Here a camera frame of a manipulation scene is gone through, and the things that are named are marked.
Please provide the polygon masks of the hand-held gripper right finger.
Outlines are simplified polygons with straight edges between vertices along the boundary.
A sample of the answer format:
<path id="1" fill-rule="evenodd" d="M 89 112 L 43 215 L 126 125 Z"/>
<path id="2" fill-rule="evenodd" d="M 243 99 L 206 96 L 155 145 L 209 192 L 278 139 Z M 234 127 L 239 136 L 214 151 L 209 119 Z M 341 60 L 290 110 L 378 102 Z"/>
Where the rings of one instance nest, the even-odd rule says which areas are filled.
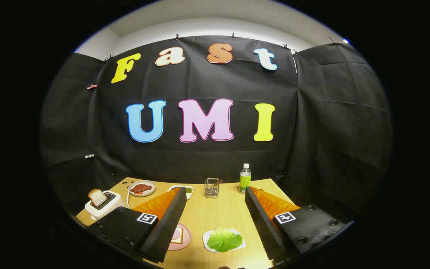
<path id="1" fill-rule="evenodd" d="M 316 205 L 298 207 L 255 187 L 246 188 L 244 201 L 268 258 L 276 264 L 312 255 L 350 227 Z"/>

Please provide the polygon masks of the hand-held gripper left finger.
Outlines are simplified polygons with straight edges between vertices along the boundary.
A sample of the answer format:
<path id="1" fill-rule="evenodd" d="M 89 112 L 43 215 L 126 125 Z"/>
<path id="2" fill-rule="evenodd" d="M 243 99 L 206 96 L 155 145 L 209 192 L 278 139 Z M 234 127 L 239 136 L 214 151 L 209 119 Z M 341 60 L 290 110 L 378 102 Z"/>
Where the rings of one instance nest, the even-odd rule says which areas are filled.
<path id="1" fill-rule="evenodd" d="M 186 202 L 185 188 L 178 187 L 134 209 L 118 207 L 88 230 L 127 256 L 163 262 Z"/>

